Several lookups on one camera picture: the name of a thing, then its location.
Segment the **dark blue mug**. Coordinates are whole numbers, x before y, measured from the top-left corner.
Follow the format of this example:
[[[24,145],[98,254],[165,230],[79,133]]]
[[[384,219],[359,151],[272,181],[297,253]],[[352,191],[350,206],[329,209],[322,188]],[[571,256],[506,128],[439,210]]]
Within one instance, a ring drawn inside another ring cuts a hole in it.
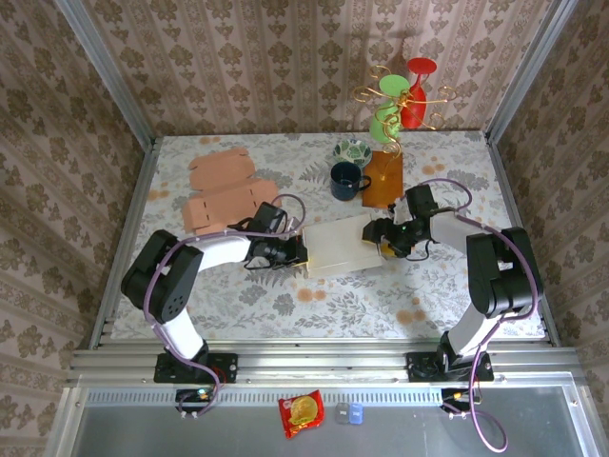
[[[350,162],[337,163],[330,171],[330,190],[340,201],[354,199],[360,191],[368,189],[371,183],[372,179]]]

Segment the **small black controller board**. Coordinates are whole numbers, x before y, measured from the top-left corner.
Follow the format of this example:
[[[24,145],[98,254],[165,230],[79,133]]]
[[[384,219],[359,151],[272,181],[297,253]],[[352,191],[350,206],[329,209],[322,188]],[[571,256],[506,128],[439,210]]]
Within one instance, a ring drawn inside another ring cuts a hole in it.
[[[195,416],[202,414],[213,400],[213,391],[205,387],[178,389],[174,399],[180,413]]]
[[[467,414],[470,412],[470,395],[466,388],[442,388],[441,409],[447,413]]]

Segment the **white paper box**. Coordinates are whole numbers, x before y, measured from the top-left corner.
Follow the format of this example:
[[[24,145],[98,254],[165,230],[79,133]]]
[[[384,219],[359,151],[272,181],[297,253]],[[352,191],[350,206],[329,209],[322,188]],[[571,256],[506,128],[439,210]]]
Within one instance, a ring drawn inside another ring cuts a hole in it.
[[[363,240],[363,228],[371,221],[371,216],[364,214],[305,227],[307,277],[320,279],[381,267],[379,248]]]

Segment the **grey metal shelf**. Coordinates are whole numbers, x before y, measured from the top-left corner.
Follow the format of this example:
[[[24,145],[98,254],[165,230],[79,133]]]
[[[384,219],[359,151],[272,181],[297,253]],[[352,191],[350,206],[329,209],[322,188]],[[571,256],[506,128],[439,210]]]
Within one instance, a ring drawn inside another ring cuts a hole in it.
[[[609,457],[587,399],[568,381],[485,387],[479,418],[438,407],[365,407],[341,425],[285,437],[278,403],[219,407],[198,419],[174,406],[100,407],[64,393],[44,457]]]

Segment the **green wine glass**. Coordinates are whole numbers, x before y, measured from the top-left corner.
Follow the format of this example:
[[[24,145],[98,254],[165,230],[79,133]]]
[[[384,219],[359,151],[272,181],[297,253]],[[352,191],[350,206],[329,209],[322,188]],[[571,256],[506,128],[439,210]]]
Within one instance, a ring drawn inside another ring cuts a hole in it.
[[[370,134],[381,144],[389,144],[397,137],[402,127],[401,107],[399,101],[410,89],[410,83],[398,74],[389,74],[381,78],[380,93],[386,101],[375,111],[370,125]]]

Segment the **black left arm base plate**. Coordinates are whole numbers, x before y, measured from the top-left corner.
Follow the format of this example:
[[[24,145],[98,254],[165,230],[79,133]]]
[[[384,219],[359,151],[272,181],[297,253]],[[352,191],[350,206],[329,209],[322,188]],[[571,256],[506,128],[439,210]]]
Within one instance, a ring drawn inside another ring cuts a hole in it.
[[[221,384],[234,384],[238,372],[236,353],[210,352],[195,362],[208,367]],[[204,370],[185,364],[169,353],[159,354],[153,374],[157,384],[213,384],[212,376]]]

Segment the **floral tablecloth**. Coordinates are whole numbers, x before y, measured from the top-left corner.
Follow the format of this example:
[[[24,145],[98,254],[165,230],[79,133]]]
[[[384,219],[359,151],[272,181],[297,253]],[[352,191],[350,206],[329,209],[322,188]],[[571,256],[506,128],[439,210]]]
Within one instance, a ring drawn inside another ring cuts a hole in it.
[[[165,137],[136,240],[158,229],[184,238],[182,207],[191,194],[189,163],[216,151],[244,148],[260,178],[287,194],[285,209],[308,224],[363,214],[360,201],[330,192],[332,150],[340,133]],[[495,228],[511,222],[490,153],[478,131],[407,131],[403,181],[430,181],[442,207]],[[410,260],[309,279],[302,268],[248,271],[228,264],[201,272],[187,302],[208,340],[279,338],[438,338],[469,303],[466,261],[440,244],[419,245]]]

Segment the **red snack packet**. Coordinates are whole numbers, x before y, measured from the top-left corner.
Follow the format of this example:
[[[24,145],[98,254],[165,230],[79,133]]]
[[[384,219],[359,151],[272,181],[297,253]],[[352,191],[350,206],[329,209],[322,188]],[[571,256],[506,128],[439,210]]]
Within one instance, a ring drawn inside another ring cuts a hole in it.
[[[294,438],[303,430],[319,427],[324,421],[324,401],[318,389],[305,395],[280,399],[278,407],[287,439]]]

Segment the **green leaf pattern bowl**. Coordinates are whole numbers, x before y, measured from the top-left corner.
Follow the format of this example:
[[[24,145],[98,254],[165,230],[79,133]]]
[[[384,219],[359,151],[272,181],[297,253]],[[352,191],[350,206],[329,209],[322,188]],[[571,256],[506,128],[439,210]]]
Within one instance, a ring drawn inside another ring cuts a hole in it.
[[[343,139],[336,144],[332,155],[337,163],[348,162],[363,169],[372,160],[372,149],[362,140]]]

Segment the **red wine glass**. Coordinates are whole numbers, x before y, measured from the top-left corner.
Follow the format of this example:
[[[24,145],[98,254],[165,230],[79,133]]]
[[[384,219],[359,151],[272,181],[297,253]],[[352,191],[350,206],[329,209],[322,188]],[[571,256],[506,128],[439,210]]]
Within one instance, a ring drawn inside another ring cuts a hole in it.
[[[401,111],[401,122],[405,129],[417,129],[423,123],[427,107],[422,84],[436,71],[437,64],[426,57],[415,57],[408,60],[406,66],[409,72],[416,76],[416,80],[406,97],[405,107]]]

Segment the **aluminium cross rail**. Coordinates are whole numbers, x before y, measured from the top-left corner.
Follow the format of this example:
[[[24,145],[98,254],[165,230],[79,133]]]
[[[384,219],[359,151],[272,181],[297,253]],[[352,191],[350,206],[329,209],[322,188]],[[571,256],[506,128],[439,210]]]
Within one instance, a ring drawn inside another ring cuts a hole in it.
[[[426,342],[409,344],[403,340],[212,342],[209,346],[214,352],[237,354],[240,387],[403,385],[407,381],[407,353],[435,348]],[[161,351],[150,341],[78,350],[68,372],[68,384],[149,386]],[[544,342],[499,342],[490,345],[489,352],[498,384],[523,380],[534,385],[558,379],[565,372],[578,382],[583,379],[577,353],[571,348],[555,348]]]

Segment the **aluminium frame post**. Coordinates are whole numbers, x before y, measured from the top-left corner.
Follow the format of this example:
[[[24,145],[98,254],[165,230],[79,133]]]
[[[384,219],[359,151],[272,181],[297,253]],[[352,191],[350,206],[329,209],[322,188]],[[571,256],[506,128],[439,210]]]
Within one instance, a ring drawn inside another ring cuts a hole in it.
[[[130,131],[144,152],[154,146],[156,135],[139,108],[132,90],[128,87],[109,47],[95,26],[82,0],[55,0],[70,28],[83,47],[91,64],[121,111]]]
[[[514,77],[507,87],[499,106],[485,130],[485,138],[496,146],[524,97],[539,74],[542,64],[555,46],[565,24],[573,14],[578,0],[552,0],[540,21],[536,34],[518,65]]]

